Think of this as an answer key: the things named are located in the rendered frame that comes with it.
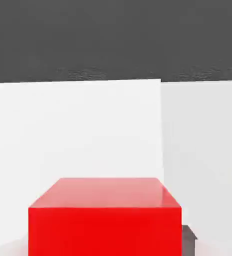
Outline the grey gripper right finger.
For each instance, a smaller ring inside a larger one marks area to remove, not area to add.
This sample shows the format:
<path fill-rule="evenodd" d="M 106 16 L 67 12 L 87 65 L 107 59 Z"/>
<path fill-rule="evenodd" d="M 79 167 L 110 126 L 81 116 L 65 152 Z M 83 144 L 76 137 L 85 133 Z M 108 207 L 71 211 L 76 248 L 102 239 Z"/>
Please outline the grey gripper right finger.
<path fill-rule="evenodd" d="M 182 225 L 182 256 L 232 256 L 232 254 L 198 240 L 188 225 Z"/>

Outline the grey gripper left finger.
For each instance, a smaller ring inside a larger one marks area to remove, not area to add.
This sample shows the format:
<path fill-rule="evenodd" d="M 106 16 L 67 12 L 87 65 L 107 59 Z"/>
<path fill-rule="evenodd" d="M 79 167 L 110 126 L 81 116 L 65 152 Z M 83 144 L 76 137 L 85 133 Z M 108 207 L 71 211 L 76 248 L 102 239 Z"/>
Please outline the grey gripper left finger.
<path fill-rule="evenodd" d="M 23 237 L 1 245 L 0 256 L 28 256 L 28 238 Z"/>

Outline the small red cube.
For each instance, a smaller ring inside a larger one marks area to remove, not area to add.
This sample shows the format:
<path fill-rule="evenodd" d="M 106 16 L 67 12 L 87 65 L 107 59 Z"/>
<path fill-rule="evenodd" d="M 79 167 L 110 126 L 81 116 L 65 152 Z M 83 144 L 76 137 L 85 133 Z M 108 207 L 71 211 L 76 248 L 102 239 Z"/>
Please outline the small red cube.
<path fill-rule="evenodd" d="M 154 177 L 61 178 L 28 209 L 28 256 L 181 254 L 181 206 Z"/>

